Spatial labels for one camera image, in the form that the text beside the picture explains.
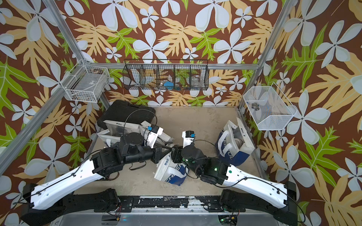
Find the takeout bag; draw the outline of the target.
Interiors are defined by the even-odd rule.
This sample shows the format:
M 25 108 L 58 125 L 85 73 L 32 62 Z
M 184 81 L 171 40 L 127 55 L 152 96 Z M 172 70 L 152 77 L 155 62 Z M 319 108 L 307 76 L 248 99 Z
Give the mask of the takeout bag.
M 219 159 L 234 166 L 240 166 L 251 156 L 255 145 L 239 117 L 237 124 L 227 121 L 216 141 L 216 149 Z
M 145 146 L 153 148 L 156 144 L 165 146 L 173 142 L 173 138 L 164 132 L 164 129 L 144 121 L 140 125 L 141 135 Z
M 174 163 L 171 154 L 167 154 L 157 164 L 154 179 L 180 186 L 187 177 L 188 169 L 183 163 Z
M 140 125 L 118 121 L 105 120 L 106 129 L 97 133 L 106 147 L 111 147 L 120 141 L 120 137 L 132 132 L 140 133 Z

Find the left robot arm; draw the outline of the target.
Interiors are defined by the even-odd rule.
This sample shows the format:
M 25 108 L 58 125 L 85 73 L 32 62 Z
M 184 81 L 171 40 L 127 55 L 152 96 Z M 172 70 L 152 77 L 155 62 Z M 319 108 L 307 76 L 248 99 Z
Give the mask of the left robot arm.
M 147 160 L 157 164 L 171 152 L 172 148 L 144 144 L 144 136 L 132 132 L 120 138 L 112 147 L 92 155 L 79 167 L 42 185 L 30 184 L 25 187 L 23 199 L 27 205 L 20 219 L 30 226 L 43 226 L 63 215 L 94 210 L 110 212 L 119 206 L 115 189 L 75 195 L 73 192 L 91 182 L 108 179 L 126 164 L 142 163 Z

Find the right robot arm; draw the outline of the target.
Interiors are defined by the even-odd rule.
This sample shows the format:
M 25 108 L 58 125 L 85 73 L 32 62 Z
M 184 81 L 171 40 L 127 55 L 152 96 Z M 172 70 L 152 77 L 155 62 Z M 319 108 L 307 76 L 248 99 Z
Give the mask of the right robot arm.
M 197 179 L 223 189 L 220 205 L 225 210 L 262 211 L 286 225 L 298 225 L 295 183 L 282 184 L 253 176 L 218 158 L 205 156 L 194 144 L 175 146 L 171 150 L 175 163 L 185 164 Z

